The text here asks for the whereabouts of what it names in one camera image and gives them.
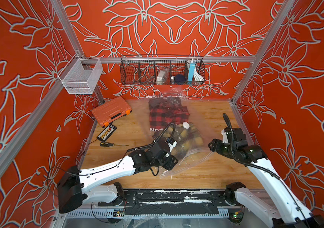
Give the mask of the red black plaid shirt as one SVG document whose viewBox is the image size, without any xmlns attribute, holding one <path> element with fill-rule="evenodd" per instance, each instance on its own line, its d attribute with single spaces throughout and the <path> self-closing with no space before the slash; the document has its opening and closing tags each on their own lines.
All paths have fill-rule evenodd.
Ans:
<svg viewBox="0 0 324 228">
<path fill-rule="evenodd" d="M 186 106 L 160 103 L 149 106 L 150 131 L 158 132 L 163 130 L 168 124 L 176 125 L 189 121 L 190 113 Z"/>
</svg>

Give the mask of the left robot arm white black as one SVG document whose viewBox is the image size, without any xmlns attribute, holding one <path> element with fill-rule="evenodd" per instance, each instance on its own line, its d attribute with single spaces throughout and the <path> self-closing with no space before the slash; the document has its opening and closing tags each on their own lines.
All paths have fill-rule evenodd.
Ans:
<svg viewBox="0 0 324 228">
<path fill-rule="evenodd" d="M 163 167 L 171 170 L 178 163 L 171 155 L 170 149 L 162 156 L 154 157 L 152 150 L 134 150 L 122 159 L 90 170 L 79 170 L 72 166 L 57 183 L 59 213 L 65 214 L 78 209 L 84 203 L 111 203 L 119 197 L 117 187 L 111 185 L 102 191 L 95 188 L 109 181 L 135 175 L 150 170 L 152 167 Z"/>
</svg>

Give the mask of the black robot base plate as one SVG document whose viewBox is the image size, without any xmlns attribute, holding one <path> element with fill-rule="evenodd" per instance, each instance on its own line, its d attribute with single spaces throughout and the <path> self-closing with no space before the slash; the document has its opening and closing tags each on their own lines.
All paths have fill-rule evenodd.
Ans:
<svg viewBox="0 0 324 228">
<path fill-rule="evenodd" d="M 187 214 L 217 212 L 228 209 L 229 215 L 241 212 L 241 204 L 228 205 L 225 190 L 210 189 L 127 189 L 123 197 L 111 203 L 98 202 L 98 207 L 121 208 L 125 214 L 168 213 Z"/>
</svg>

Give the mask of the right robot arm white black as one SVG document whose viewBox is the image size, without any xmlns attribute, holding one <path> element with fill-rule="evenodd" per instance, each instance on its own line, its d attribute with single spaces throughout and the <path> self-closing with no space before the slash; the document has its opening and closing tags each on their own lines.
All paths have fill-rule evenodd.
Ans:
<svg viewBox="0 0 324 228">
<path fill-rule="evenodd" d="M 228 205 L 245 206 L 270 228 L 324 228 L 324 218 L 312 214 L 294 195 L 260 146 L 248 145 L 244 140 L 225 143 L 213 139 L 208 147 L 212 152 L 248 167 L 275 206 L 269 206 L 239 181 L 226 186 L 223 198 Z"/>
</svg>

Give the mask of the clear plastic vacuum bag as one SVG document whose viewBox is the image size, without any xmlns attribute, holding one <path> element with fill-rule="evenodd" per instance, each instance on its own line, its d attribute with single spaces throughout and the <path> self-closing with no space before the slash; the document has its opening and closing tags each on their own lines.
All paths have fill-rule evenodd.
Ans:
<svg viewBox="0 0 324 228">
<path fill-rule="evenodd" d="M 220 102 L 155 97 L 131 101 L 130 105 L 147 139 L 162 134 L 177 143 L 171 152 L 175 161 L 160 168 L 158 177 L 181 175 L 211 164 L 214 155 L 208 144 L 219 137 L 215 124 L 221 118 Z"/>
</svg>

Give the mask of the olive plaid shirt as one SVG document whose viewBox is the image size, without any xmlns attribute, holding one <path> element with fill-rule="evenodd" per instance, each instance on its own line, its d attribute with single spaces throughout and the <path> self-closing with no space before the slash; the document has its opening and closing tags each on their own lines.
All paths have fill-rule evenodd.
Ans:
<svg viewBox="0 0 324 228">
<path fill-rule="evenodd" d="M 193 124 L 189 128 L 185 128 L 182 124 L 177 125 L 172 138 L 177 142 L 172 155 L 178 160 L 182 160 L 189 151 L 204 146 L 203 137 Z"/>
</svg>

